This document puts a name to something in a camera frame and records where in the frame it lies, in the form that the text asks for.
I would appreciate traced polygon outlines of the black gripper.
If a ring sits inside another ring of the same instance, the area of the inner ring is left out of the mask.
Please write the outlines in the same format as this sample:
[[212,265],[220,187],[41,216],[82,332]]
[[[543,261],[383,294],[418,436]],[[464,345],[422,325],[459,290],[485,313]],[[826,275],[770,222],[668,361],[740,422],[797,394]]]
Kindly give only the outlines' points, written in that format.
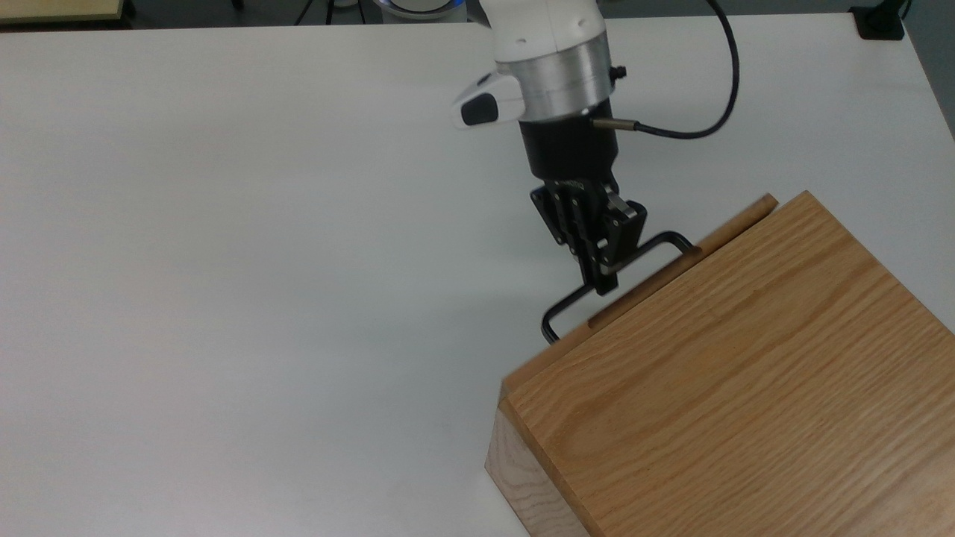
[[[580,115],[520,122],[523,145],[531,173],[540,180],[586,181],[544,183],[530,192],[530,200],[560,245],[576,259],[583,284],[597,295],[607,295],[618,286],[617,276],[638,251],[647,208],[621,197],[608,197],[600,190],[619,193],[612,174],[618,156],[616,133],[594,127],[593,119],[609,119],[610,104],[598,104]],[[589,183],[600,186],[597,190]],[[601,242],[607,241],[604,247]]]

